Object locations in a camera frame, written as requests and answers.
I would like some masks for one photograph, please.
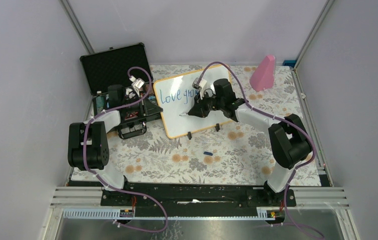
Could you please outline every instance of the pink eraser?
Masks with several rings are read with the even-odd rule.
[[[259,92],[273,87],[275,65],[276,58],[273,55],[267,55],[259,64],[249,80],[255,91]]]

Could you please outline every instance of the floor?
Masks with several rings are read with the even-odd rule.
[[[155,80],[172,77],[193,70],[200,65],[152,65]],[[298,95],[289,67],[277,66],[274,86],[256,92],[249,79],[254,66],[231,66],[242,85],[249,102],[269,113],[302,117]],[[237,97],[239,86],[232,80]],[[263,132],[249,125],[231,122],[219,132],[211,128],[196,132],[192,140],[186,136],[169,139],[162,120],[147,123],[142,136],[122,140],[116,132],[108,133],[109,164],[121,170],[131,182],[262,185],[272,173],[275,160],[270,143]],[[213,156],[203,152],[212,152]],[[73,181],[96,181],[92,175],[77,168]],[[316,165],[300,168],[292,180],[293,186],[320,186]]]

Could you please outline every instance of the floral tablecloth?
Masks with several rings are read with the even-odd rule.
[[[199,65],[152,65],[155,80],[193,70]],[[289,67],[277,66],[273,88],[256,92],[250,84],[254,66],[231,66],[241,80],[245,94],[253,106],[278,116],[295,113],[302,116],[298,96]],[[235,79],[232,86],[241,97]],[[231,122],[219,132],[214,128],[187,136],[169,139],[162,120],[146,123],[147,133],[122,140],[116,132],[108,133],[109,164],[122,171],[130,182],[262,185],[273,172],[275,160],[270,142],[263,132],[253,127]],[[204,155],[204,151],[213,156]],[[96,181],[86,171],[77,168],[73,181]],[[291,182],[294,186],[319,186],[316,165],[300,168]]]

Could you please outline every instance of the gray wall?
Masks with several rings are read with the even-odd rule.
[[[89,102],[59,1],[0,0],[0,239],[37,239],[63,183],[68,126]]]
[[[96,52],[144,42],[152,64],[293,60],[326,0],[70,0]]]
[[[336,1],[299,75],[361,239],[378,239],[378,1]]]

